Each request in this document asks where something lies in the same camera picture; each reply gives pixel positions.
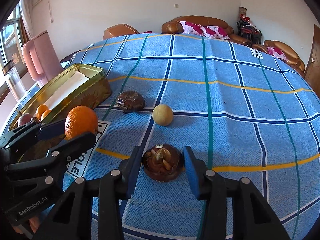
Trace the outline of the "smooth orange kumquat fruit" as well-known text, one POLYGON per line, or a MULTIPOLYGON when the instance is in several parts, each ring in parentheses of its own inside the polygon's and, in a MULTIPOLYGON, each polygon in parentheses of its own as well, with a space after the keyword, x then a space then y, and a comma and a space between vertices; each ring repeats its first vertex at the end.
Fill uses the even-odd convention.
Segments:
POLYGON ((46 105, 39 105, 36 110, 36 117, 40 120, 42 118, 42 115, 48 110, 49 108, 46 105))

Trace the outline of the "orange mandarin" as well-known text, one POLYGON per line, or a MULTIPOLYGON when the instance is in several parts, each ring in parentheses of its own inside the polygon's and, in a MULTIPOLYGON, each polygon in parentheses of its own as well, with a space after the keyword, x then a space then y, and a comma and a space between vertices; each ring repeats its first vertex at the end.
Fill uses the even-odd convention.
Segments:
POLYGON ((71 140, 86 132, 98 133, 98 117, 89 107, 76 106, 69 111, 65 120, 66 139, 71 140))

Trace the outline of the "gold rectangular tin box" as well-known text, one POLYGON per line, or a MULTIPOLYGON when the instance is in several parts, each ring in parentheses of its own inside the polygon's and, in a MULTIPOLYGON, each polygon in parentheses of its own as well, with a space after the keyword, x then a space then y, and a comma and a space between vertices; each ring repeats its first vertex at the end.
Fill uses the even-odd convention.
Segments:
MULTIPOLYGON (((44 104, 52 111, 39 123, 48 124, 66 119, 69 111, 76 106, 83 105, 95 109, 111 94, 112 90, 103 68, 87 64, 74 64, 36 92, 20 113, 34 115, 37 107, 44 104)), ((13 120, 9 131, 18 128, 17 120, 17 118, 13 120)), ((27 145, 26 142, 18 142, 16 146, 1 150, 1 160, 14 164, 20 160, 30 159, 30 152, 42 153, 49 141, 64 137, 65 134, 48 140, 40 140, 32 146, 27 145)))

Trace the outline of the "glass water bottle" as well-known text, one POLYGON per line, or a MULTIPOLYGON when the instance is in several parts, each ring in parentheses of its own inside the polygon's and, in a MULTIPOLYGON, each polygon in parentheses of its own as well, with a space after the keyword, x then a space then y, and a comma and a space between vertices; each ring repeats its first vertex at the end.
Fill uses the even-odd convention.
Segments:
POLYGON ((17 102, 20 102, 27 93, 15 64, 10 60, 2 69, 5 81, 17 102))

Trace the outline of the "pink electric kettle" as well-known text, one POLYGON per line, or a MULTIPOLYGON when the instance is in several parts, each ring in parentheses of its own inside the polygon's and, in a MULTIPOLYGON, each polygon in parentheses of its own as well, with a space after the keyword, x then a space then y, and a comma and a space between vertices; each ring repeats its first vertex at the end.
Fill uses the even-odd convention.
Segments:
POLYGON ((48 31, 43 31, 24 44, 22 54, 31 78, 40 88, 63 72, 48 31))

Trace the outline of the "pink curtain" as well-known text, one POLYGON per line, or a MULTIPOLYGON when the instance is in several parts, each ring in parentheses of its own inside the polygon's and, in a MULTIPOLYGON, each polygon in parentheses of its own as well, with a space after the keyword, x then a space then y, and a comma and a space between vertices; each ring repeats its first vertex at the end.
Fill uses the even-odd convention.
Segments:
POLYGON ((33 0, 20 0, 19 2, 23 25, 29 39, 34 36, 33 23, 31 19, 31 13, 33 10, 32 3, 33 0))

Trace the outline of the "brown wooden door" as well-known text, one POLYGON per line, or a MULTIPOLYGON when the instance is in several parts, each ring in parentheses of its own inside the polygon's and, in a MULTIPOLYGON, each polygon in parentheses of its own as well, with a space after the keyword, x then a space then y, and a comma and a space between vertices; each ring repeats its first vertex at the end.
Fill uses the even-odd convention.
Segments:
POLYGON ((305 71, 305 81, 317 96, 320 94, 320 28, 314 25, 310 59, 305 71))

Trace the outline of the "brown leather long sofa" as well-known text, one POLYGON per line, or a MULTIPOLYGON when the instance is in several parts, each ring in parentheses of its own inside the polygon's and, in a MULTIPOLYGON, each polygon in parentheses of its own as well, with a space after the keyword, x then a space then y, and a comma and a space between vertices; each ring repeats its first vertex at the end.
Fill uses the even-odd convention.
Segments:
POLYGON ((208 38, 229 40, 247 47, 252 42, 234 33, 233 28, 225 21, 205 16, 180 16, 162 25, 164 34, 194 34, 208 38))

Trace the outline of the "stacked dark chairs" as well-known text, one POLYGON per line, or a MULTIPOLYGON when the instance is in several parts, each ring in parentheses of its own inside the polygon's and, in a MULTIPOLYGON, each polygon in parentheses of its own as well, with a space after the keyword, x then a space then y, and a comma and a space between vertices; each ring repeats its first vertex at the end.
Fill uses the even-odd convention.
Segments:
POLYGON ((238 35, 250 40, 251 44, 261 44, 262 33, 252 24, 249 17, 240 18, 237 22, 238 35))

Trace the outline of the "window with wooden frame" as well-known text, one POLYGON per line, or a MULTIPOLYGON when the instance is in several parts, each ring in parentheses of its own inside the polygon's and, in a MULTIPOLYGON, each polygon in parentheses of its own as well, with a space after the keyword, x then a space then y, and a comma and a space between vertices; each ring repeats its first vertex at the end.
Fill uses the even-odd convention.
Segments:
POLYGON ((10 60, 14 62, 20 78, 28 71, 22 55, 22 47, 27 41, 20 6, 17 5, 1 28, 1 83, 7 85, 2 69, 10 60))

